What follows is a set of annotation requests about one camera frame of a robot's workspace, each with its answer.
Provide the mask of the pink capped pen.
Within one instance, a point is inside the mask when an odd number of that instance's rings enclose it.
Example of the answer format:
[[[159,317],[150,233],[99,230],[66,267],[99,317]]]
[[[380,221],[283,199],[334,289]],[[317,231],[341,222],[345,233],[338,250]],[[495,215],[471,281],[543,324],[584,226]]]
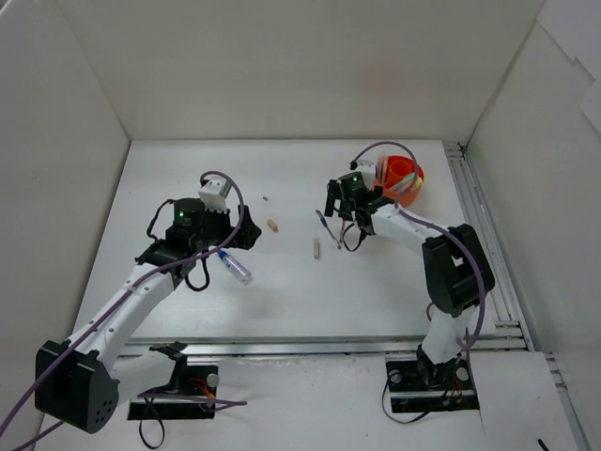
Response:
[[[379,181],[384,183],[386,180],[386,174],[387,174],[387,169],[388,169],[388,155],[386,153],[382,153],[380,155],[379,160],[378,160],[378,167],[379,167],[379,172],[378,172]]]

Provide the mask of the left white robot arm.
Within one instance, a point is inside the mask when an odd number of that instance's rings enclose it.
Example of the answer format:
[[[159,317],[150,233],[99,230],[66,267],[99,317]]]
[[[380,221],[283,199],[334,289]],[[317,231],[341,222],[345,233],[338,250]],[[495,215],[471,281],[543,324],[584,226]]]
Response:
[[[198,260],[227,247],[251,249],[261,235],[249,208],[209,208],[199,198],[173,203],[173,223],[135,259],[126,283],[90,320],[62,343],[47,341],[36,356],[36,408],[87,433],[102,429],[116,407],[155,388],[179,393],[187,384],[184,345],[150,347],[127,363],[117,358],[132,334],[183,283]]]

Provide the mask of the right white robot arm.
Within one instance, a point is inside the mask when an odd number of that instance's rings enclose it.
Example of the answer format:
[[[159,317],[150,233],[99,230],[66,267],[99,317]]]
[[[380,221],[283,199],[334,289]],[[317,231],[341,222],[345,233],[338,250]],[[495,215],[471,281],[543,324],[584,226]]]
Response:
[[[360,172],[329,181],[324,214],[356,226],[361,240],[389,239],[423,258],[434,312],[416,351],[415,374],[427,387],[446,383],[461,352],[478,340],[485,298],[496,284],[475,229],[468,224],[443,226],[410,213],[381,188],[369,189]]]

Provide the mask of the green highlighter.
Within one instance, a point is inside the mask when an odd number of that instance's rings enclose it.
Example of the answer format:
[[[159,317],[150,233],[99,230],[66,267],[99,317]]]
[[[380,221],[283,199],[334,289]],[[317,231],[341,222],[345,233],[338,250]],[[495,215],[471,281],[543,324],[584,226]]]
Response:
[[[399,184],[399,190],[405,191],[415,180],[415,175],[407,175],[404,179],[401,180]]]

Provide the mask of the clear blue glue bottle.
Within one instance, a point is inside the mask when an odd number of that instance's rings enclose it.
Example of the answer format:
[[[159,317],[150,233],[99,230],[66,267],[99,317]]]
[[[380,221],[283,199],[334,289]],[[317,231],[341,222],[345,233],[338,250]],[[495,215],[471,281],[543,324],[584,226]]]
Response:
[[[233,256],[224,250],[219,250],[217,255],[226,269],[243,285],[247,285],[252,281],[251,272]]]

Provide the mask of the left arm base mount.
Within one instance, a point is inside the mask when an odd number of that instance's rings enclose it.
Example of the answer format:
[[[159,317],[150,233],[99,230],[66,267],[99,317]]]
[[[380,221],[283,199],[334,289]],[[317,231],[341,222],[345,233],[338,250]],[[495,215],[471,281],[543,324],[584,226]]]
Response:
[[[182,397],[215,397],[219,384],[219,368],[217,365],[197,364],[188,366],[177,376],[177,390],[159,387],[150,391],[151,395],[178,395]],[[195,402],[189,399],[150,398],[151,410],[141,398],[130,402],[127,420],[150,420],[159,418],[162,421],[208,420],[215,417],[212,402]]]

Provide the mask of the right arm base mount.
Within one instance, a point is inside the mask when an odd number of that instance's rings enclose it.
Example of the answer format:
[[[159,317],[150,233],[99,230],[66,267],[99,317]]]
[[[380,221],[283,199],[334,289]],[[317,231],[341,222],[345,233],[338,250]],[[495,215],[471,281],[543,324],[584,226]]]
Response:
[[[444,368],[433,381],[426,381],[418,363],[410,360],[386,362],[385,405],[394,414],[478,411],[467,361],[459,357]]]

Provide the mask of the blue gel pen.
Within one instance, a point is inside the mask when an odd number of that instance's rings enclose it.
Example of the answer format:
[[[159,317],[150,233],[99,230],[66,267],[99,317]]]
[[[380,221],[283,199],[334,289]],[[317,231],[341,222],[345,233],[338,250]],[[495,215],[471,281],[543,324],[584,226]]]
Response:
[[[319,222],[322,224],[322,226],[325,228],[326,232],[328,233],[329,237],[331,238],[331,240],[334,243],[334,246],[338,249],[341,250],[342,249],[342,245],[339,242],[339,239],[333,234],[325,216],[323,215],[323,213],[320,210],[315,210],[316,215],[318,217]]]

